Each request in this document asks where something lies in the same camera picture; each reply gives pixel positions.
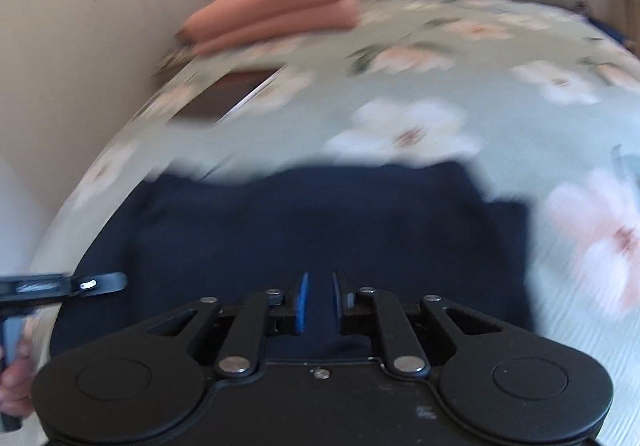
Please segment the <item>person's left hand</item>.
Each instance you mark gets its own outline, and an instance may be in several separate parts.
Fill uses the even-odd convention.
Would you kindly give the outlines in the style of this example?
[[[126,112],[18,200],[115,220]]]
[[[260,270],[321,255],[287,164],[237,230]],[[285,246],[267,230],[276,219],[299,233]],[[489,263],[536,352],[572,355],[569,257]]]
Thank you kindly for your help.
[[[27,317],[16,344],[14,361],[1,374],[1,412],[14,418],[26,419],[34,413],[32,381],[37,372],[34,328],[35,318]]]

